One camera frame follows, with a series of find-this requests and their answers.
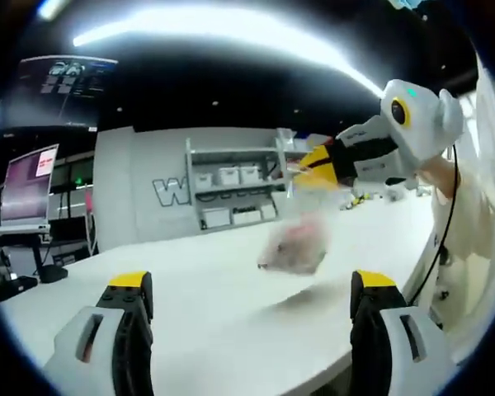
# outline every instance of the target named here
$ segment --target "white table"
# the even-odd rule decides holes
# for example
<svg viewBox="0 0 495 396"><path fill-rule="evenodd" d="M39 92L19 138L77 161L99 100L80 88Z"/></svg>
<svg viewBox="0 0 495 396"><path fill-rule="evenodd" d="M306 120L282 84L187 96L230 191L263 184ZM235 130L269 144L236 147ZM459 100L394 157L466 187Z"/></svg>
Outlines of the white table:
<svg viewBox="0 0 495 396"><path fill-rule="evenodd" d="M307 394L348 364L355 269L381 271L401 289L432 229L429 197L373 200L335 211L318 273L257 269L275 224L118 247L68 266L67 279L1 304L28 356L42 366L55 334L110 278L153 276L151 376L156 394Z"/></svg>

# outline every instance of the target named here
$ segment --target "black ceiling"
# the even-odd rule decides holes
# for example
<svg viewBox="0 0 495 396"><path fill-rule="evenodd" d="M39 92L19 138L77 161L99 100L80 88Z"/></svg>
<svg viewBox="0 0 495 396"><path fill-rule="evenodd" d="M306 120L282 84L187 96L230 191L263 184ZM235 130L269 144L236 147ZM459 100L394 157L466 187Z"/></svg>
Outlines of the black ceiling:
<svg viewBox="0 0 495 396"><path fill-rule="evenodd" d="M229 42L128 34L72 46L77 34L158 3L166 2L76 0L52 22L32 18L13 48L0 49L0 88L22 58L80 54L120 62L101 104L101 130L227 125L337 134L379 110L377 98L340 73ZM401 78L435 91L474 89L472 46L439 2L423 3L417 12L396 11L387 0L218 3L281 14L333 42L380 87ZM0 132L0 181L10 158L54 141L61 155L95 144L91 134L59 128L16 131L14 138Z"/></svg>

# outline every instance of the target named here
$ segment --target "monitor screen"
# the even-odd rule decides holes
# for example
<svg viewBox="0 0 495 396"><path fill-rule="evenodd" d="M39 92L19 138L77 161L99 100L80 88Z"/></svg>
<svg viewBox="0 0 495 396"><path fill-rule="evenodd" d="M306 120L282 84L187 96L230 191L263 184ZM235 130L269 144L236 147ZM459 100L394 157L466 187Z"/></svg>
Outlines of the monitor screen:
<svg viewBox="0 0 495 396"><path fill-rule="evenodd" d="M57 148L43 148L9 163L2 193L2 225L46 223Z"/></svg>
<svg viewBox="0 0 495 396"><path fill-rule="evenodd" d="M0 129L64 125L97 131L99 100L116 65L73 55L23 59L0 99Z"/></svg>

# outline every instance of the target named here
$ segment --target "white wall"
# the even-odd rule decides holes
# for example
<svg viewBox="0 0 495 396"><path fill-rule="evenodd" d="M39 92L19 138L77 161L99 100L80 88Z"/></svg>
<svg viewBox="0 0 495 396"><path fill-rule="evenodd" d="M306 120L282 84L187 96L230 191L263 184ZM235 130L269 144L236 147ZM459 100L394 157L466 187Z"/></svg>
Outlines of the white wall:
<svg viewBox="0 0 495 396"><path fill-rule="evenodd" d="M93 206L99 248L199 233L191 205L162 206L153 180L186 176L186 138L196 149L271 145L276 130L190 128L136 134L132 127L98 134Z"/></svg>

